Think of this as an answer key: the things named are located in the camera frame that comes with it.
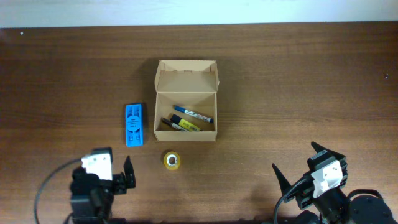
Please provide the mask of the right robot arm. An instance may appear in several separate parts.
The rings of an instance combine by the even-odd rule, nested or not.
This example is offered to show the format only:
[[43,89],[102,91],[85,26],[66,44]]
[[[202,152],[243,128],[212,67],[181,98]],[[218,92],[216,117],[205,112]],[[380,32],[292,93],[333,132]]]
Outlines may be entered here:
[[[316,154],[307,160],[309,171],[290,184],[279,168],[281,198],[274,207],[274,223],[397,224],[382,195],[373,189],[356,189],[345,195],[348,180],[346,156],[311,142]],[[296,200],[301,213],[290,220],[278,218],[282,203]]]

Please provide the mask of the blue whiteboard eraser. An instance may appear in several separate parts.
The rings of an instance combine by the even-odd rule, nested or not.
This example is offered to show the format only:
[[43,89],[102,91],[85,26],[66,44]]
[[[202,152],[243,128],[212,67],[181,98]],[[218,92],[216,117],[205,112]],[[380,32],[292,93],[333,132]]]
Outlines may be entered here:
[[144,145],[144,125],[140,103],[125,106],[126,146]]

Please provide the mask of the yellow adhesive tape roll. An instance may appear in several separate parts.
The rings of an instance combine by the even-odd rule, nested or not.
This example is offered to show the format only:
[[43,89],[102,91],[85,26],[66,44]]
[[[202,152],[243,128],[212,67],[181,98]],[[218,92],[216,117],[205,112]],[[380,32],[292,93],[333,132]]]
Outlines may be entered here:
[[178,153],[170,151],[164,156],[164,166],[168,170],[177,170],[181,165],[181,158]]

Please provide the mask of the black whiteboard marker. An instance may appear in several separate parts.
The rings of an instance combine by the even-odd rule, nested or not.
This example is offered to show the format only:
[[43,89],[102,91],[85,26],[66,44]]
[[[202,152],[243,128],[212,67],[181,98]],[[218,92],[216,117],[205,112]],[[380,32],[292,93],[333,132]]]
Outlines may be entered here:
[[174,122],[172,122],[171,120],[168,120],[166,118],[162,118],[162,122],[167,124],[168,126],[176,129],[177,131],[183,131],[183,132],[187,132],[187,129],[175,124]]

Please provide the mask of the blue whiteboard marker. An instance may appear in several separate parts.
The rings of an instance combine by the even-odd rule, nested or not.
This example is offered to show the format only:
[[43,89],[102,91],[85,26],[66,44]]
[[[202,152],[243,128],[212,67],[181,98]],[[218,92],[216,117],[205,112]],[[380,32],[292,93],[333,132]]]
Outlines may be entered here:
[[214,123],[213,118],[204,116],[204,115],[199,114],[199,113],[196,113],[194,111],[188,110],[188,109],[183,108],[181,106],[174,105],[174,109],[179,111],[179,112],[181,112],[181,113],[184,113],[184,114],[187,114],[189,116],[192,116],[192,117],[194,117],[196,119],[200,119],[202,121],[205,121],[207,123]]

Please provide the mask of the yellow highlighter pen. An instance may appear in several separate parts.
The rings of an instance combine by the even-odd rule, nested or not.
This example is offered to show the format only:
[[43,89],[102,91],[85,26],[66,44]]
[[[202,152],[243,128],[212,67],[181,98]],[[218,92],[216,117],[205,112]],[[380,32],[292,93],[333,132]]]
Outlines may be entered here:
[[180,116],[178,116],[178,115],[176,115],[176,114],[173,114],[173,115],[171,116],[170,120],[171,120],[173,123],[175,123],[175,124],[181,126],[182,128],[184,128],[184,129],[186,129],[186,130],[188,130],[188,131],[202,131],[202,129],[199,128],[198,126],[196,126],[196,125],[190,123],[189,121],[187,121],[187,120],[181,118]]

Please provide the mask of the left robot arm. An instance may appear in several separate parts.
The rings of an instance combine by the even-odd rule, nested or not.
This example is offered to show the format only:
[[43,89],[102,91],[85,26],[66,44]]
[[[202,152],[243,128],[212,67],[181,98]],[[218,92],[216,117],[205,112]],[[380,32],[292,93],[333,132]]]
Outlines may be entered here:
[[131,158],[127,156],[123,171],[113,174],[113,152],[110,147],[97,148],[80,159],[81,166],[72,174],[70,205],[73,223],[125,224],[125,218],[112,217],[116,195],[136,187]]

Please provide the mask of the brown cardboard box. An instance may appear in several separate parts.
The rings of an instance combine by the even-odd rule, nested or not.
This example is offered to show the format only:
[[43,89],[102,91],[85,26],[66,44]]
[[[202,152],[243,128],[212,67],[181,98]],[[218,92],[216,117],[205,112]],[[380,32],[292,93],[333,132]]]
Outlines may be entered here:
[[[155,75],[154,134],[159,142],[215,141],[218,134],[217,91],[220,84],[214,60],[160,60]],[[211,117],[207,123],[174,109],[174,105]],[[202,131],[177,131],[162,122],[176,114]]]

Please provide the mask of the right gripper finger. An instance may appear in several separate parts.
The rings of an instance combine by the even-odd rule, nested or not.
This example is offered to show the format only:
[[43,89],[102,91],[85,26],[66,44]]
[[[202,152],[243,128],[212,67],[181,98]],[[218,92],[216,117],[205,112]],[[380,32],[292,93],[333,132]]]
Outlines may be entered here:
[[282,192],[282,195],[285,195],[291,189],[292,185],[285,178],[283,173],[280,171],[280,169],[274,163],[272,163],[272,168],[273,168],[274,173],[275,173],[275,175],[277,177],[277,180],[279,182],[279,187],[280,187],[280,190]]
[[311,142],[311,146],[314,148],[314,150],[316,152],[321,152],[321,151],[326,150],[328,153],[330,153],[332,156],[334,156],[336,158],[336,160],[338,160],[338,161],[345,161],[346,160],[346,156],[345,155],[340,154],[340,153],[335,152],[335,151],[332,151],[331,149],[327,149],[327,148],[321,146],[320,144],[318,144],[318,143],[316,143],[314,141]]

